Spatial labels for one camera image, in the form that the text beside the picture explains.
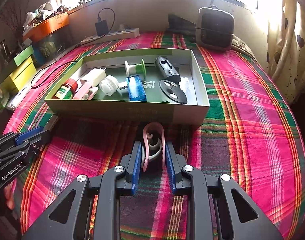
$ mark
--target blue container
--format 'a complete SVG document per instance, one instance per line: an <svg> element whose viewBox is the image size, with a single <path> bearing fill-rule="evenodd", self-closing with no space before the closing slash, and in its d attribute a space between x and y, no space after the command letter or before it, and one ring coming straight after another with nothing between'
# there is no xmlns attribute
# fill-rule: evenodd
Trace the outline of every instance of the blue container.
<svg viewBox="0 0 305 240"><path fill-rule="evenodd" d="M127 77L129 99L131 101L147 101L146 92L139 75Z"/></svg>

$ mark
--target yellow box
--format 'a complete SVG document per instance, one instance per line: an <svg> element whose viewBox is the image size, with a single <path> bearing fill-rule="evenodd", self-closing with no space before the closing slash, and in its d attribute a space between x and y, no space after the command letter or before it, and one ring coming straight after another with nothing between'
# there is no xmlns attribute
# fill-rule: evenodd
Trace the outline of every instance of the yellow box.
<svg viewBox="0 0 305 240"><path fill-rule="evenodd" d="M28 57L2 83L2 87L11 94L16 94L35 75L36 68L31 57Z"/></svg>

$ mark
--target plaid bedsheet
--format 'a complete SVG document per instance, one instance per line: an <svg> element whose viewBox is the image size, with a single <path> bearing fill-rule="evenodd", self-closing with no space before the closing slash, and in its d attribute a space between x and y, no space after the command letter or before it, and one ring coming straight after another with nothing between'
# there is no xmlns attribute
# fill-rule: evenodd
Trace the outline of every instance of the plaid bedsheet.
<svg viewBox="0 0 305 240"><path fill-rule="evenodd" d="M289 239L305 216L305 149L289 106L250 58L232 50L209 51L182 35L145 33L79 47L47 70L41 80L66 61L137 48L193 50L211 107L198 129L164 125L167 140L204 173L230 174ZM52 112L43 98L73 64L63 66L43 86L30 90L4 132L45 125ZM117 165L131 152L140 129L142 124L136 122L62 118L51 143L17 179L14 194L22 231L77 175L96 176ZM184 239L185 227L186 198L171 194L161 167L142 172L136 196L121 199L122 239Z"/></svg>

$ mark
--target black cable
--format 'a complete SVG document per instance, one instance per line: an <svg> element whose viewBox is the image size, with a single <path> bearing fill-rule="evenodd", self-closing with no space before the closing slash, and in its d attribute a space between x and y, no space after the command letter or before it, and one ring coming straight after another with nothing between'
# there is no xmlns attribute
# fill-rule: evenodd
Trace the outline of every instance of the black cable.
<svg viewBox="0 0 305 240"><path fill-rule="evenodd" d="M91 43L91 42L94 42L94 41L97 41L97 40L101 39L102 37L105 37L105 36L106 36L108 33L110 33L110 31L112 30L112 28L113 28L113 26L114 26L114 23L115 23L115 18L116 18L115 11L114 11L113 9L111 9L111 8L103 8L103 9L101 9L101 10L98 12L98 18L99 18L100 12L103 11L103 10L105 10L105 9L111 10L111 11L113 12L113 14L114 14L114 20L113 20L112 26L110 27L109 31L108 31L106 34L104 34L103 36L100 36L100 37L98 37L97 39L88 41L88 42L84 43L83 45L88 44L88 43Z"/></svg>
<svg viewBox="0 0 305 240"><path fill-rule="evenodd" d="M59 69L60 67L62 67L63 65L66 65L66 64L68 64L68 63L76 63L76 62L78 62L78 61L68 61L68 62L65 62L65 63L63 63L63 64L61 64L60 66L58 66L57 68L55 68L39 85L37 85L37 86L35 86L35 87L33 87L33 80L35 79L35 77L38 75L38 73L40 73L41 71L43 71L43 70L45 70L44 68L43 69L41 69L40 71L38 71L36 74L35 74L35 76L33 77L33 79L32 79L32 81L30 82L30 86L32 87L32 89L36 89L36 88L38 88L38 87L40 87L57 69Z"/></svg>
<svg viewBox="0 0 305 240"><path fill-rule="evenodd" d="M114 14L114 20L113 20L113 23L112 23L112 26L110 27L110 29L109 29L109 31L106 33L106 34L104 34L103 36L100 36L100 37L98 37L97 39L95 39L95 40L91 40L91 41L88 41L88 42L86 42L86 43L84 43L83 45L85 45L85 44L88 44L88 43L90 43L90 42L94 42L94 41L96 41L96 40L99 40L99 39L101 39L102 37L105 37L108 33L110 33L110 31L112 30L112 28L113 28L113 26L114 26L114 23L115 23L115 18L116 18L116 15L115 15L115 11L113 10L113 9L111 9L111 8L103 8L103 9L101 9L99 12L98 12L98 17L99 17L99 14L100 14L100 12L101 11L103 11L103 10L106 10L106 9L108 9L108 10L111 10L112 12L113 12L113 14ZM80 47L81 46L81 44L79 43L74 49L76 49L76 48L78 48L78 47ZM77 62L77 61L68 61L68 62L65 62L65 63L63 63L63 64L61 64L60 66L58 66L57 68L55 68L49 75L48 75L48 77L46 77L39 85L37 85L37 86L35 86L35 87L33 87L33 80L35 79L35 77L38 75L38 73L40 73L41 71L43 71L44 69L41 69L40 71L38 71L36 74L35 74L35 76L33 77L33 79L32 79L32 81L30 82L30 86L32 87L32 89L36 89L36 88L38 88L38 87L40 87L57 69L59 69L61 66L63 66L63 65L66 65L66 64L68 64L68 63L73 63L73 62Z"/></svg>

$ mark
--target pink plastic clip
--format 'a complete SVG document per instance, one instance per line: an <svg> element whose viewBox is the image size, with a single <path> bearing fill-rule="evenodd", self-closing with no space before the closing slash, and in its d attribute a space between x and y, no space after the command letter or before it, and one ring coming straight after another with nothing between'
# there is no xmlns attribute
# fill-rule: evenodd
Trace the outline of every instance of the pink plastic clip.
<svg viewBox="0 0 305 240"><path fill-rule="evenodd" d="M90 100L94 97L94 95L98 91L98 87L92 87L93 81L89 80L85 82L77 91L77 93L74 95L73 99L85 99Z"/></svg>
<svg viewBox="0 0 305 240"><path fill-rule="evenodd" d="M144 130L143 130L143 138L144 138L144 143L145 143L145 148L146 148L146 157L145 157L145 162L144 162L144 166L143 166L143 171L146 171L147 165L148 165L148 157L149 157L149 143L148 143L148 139L149 138L147 138L147 133L150 133L150 131L156 131L161 136L161 143L162 143L162 168L165 170L166 169L166 152L165 152L165 133L164 133L164 128L158 122L151 122L151 123L147 124L145 126Z"/></svg>

